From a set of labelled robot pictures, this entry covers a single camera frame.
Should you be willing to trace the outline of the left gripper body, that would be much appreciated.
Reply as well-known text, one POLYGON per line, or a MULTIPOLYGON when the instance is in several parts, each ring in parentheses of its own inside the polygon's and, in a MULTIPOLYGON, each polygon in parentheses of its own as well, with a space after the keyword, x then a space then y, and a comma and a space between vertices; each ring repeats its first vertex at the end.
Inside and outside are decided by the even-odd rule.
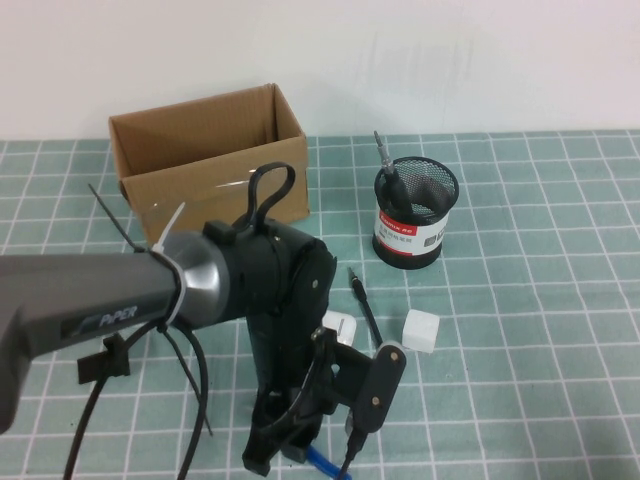
POLYGON ((258 380, 249 446, 307 446, 324 416, 350 404, 335 372, 347 351, 323 328, 329 301, 264 301, 247 309, 258 380))

